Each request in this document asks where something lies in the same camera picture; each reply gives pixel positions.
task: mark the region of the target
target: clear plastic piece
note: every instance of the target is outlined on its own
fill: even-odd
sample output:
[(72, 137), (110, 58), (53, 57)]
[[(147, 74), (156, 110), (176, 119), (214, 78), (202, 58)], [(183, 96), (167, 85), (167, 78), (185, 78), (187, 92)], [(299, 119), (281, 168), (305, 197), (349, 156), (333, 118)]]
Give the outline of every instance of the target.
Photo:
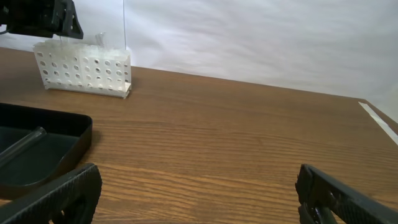
[(126, 98), (131, 89), (130, 52), (106, 47), (105, 33), (98, 45), (47, 40), (34, 45), (45, 89), (82, 91)]

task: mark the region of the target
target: black plastic bin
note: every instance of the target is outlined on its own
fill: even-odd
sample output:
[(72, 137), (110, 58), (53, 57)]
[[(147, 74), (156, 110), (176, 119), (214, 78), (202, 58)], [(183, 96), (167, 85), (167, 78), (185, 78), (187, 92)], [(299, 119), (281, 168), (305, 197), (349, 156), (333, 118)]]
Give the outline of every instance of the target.
[(90, 148), (89, 116), (0, 103), (0, 153), (38, 126), (47, 135), (0, 167), (0, 198), (18, 198), (66, 174)]

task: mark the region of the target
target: brown tabletop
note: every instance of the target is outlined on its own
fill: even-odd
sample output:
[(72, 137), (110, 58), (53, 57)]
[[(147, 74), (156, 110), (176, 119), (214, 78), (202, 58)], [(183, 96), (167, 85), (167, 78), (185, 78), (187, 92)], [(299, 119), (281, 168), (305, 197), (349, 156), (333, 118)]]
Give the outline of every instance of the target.
[(356, 98), (133, 68), (124, 100), (44, 90), (30, 52), (0, 66), (0, 102), (93, 118), (93, 223), (298, 223), (303, 163), (398, 210), (398, 146)]

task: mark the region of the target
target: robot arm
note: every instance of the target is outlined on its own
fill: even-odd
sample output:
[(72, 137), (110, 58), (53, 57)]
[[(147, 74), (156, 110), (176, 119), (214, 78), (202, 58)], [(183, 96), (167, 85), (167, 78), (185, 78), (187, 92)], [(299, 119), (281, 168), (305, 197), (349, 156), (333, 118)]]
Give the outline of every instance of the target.
[(0, 0), (0, 24), (0, 34), (83, 38), (72, 0)]

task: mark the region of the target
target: black mechanical part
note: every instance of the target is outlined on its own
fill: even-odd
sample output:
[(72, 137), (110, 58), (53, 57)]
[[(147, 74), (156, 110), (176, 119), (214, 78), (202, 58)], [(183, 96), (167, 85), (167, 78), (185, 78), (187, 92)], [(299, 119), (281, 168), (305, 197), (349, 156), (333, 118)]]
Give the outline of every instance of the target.
[(303, 164), (295, 184), (301, 224), (336, 224), (334, 212), (347, 224), (394, 224), (398, 213)]
[(0, 207), (0, 223), (91, 223), (101, 186), (97, 166), (86, 164)]
[(3, 33), (83, 38), (72, 0), (0, 0), (0, 24)]

